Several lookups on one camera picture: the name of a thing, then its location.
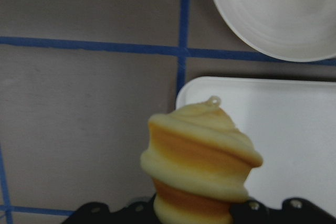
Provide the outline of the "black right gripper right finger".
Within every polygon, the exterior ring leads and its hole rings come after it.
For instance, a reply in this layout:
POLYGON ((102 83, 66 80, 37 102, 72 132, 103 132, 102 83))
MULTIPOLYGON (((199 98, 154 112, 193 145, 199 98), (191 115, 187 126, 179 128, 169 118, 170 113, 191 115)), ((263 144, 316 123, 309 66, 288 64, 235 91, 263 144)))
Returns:
POLYGON ((229 210, 233 223, 330 223, 335 216, 314 203, 298 197, 287 198, 280 209, 272 209, 255 199, 233 204, 229 210))

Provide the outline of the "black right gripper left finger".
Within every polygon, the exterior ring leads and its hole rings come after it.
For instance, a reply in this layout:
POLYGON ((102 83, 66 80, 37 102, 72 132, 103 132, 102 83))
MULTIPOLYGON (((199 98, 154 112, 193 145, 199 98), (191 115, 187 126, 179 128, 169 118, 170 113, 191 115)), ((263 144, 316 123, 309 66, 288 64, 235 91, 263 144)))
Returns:
POLYGON ((74 211, 63 223, 160 223, 153 208, 155 196, 137 198, 119 210, 111 211, 107 204, 89 202, 74 211))

